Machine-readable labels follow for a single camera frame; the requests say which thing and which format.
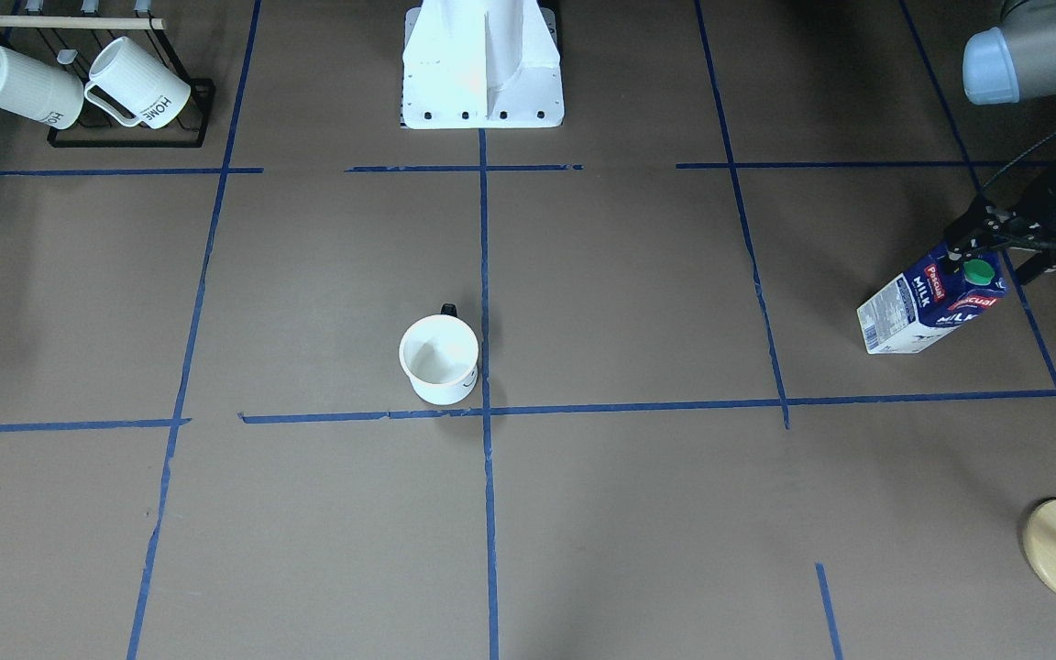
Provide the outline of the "blue milk carton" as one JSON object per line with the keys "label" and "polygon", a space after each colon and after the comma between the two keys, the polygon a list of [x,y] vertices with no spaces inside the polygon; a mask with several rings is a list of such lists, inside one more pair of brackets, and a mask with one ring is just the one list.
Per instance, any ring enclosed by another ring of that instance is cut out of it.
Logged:
{"label": "blue milk carton", "polygon": [[1007,293],[996,252],[953,259],[941,242],[859,306],[864,348],[869,355],[918,354]]}

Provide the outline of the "white smiley face mug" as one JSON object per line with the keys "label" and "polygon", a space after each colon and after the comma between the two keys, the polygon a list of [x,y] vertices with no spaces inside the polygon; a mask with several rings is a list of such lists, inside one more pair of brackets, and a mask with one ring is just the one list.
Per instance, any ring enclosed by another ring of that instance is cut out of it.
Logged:
{"label": "white smiley face mug", "polygon": [[428,404],[463,402],[479,381],[480,341],[452,303],[408,326],[400,338],[399,363],[416,394]]}

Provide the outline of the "white HOME mug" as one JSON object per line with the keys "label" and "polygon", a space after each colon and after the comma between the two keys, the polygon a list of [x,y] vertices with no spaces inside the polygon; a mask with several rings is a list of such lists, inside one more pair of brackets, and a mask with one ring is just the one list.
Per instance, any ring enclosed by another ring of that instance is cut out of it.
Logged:
{"label": "white HOME mug", "polygon": [[192,87],[131,38],[113,40],[93,60],[84,102],[122,127],[161,129],[180,116]]}

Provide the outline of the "white ribbed mug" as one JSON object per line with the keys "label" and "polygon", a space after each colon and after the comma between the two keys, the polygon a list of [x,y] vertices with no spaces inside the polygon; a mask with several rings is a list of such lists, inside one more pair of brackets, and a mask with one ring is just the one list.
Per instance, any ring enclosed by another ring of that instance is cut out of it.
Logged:
{"label": "white ribbed mug", "polygon": [[64,130],[79,120],[83,105],[77,76],[0,46],[0,109]]}

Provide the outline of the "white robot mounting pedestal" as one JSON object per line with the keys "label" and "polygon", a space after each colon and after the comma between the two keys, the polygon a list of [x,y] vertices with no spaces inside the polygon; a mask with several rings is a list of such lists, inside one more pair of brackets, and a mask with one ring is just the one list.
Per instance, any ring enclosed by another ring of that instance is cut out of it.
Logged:
{"label": "white robot mounting pedestal", "polygon": [[561,126],[557,1],[423,1],[406,12],[400,121],[408,129]]}

